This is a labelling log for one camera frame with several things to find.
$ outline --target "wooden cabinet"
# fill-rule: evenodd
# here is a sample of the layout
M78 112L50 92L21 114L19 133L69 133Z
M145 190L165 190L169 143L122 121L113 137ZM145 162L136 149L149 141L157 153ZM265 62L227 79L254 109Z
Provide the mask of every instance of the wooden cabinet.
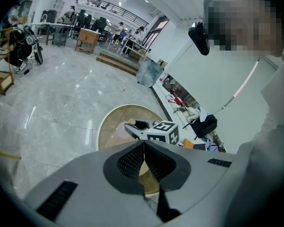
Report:
M82 28L80 30L78 39L77 39L77 44L76 44L76 49L82 52L86 52L88 54L92 54L95 49L95 45L97 44L98 38L100 36L100 33L97 33L95 31L91 31L89 29L84 29ZM89 46L82 46L82 43L88 43Z

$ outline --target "wheel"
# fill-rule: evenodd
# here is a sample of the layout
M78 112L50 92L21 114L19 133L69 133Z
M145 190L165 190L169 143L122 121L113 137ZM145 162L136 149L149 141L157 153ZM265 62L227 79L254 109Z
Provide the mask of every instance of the wheel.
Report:
M35 60L36 60L39 64L42 64L42 63L43 63L43 57L42 57L42 54L41 54L41 50L42 50L42 47L41 47L39 44L36 44L36 45L34 46Z

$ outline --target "wooden steps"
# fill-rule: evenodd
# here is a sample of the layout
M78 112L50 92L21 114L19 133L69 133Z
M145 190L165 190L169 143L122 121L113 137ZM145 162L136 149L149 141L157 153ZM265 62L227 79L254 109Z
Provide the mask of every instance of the wooden steps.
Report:
M127 64L124 61L121 61L117 58L114 58L114 57L112 57L108 54L102 53L102 52L100 53L99 56L97 56L96 60L100 61L102 63L105 63L107 65L113 66L115 68L118 68L119 70L125 71L125 72L132 74L134 76L137 74L137 72L139 70L138 68L135 68L134 66Z

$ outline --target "railing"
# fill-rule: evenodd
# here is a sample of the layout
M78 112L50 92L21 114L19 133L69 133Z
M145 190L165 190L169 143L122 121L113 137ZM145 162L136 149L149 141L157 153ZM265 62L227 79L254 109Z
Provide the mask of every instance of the railing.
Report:
M76 3L83 4L83 5L90 5L95 7L96 5L100 7L105 7L109 2L103 1L103 0L76 0ZM135 14L131 13L130 11L123 9L122 7L119 7L115 4L110 3L109 6L106 8L106 11L110 11L112 13L118 14L132 22L134 22L138 27L140 26L147 26L148 23L136 16Z

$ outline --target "tiled floor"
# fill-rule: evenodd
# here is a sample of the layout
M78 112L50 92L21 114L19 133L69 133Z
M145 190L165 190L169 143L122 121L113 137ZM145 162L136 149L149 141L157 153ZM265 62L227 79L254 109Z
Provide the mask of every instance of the tiled floor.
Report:
M44 63L0 95L0 182L20 198L72 159L95 151L103 117L124 104L145 106L165 118L149 88L135 77L70 47L42 45Z

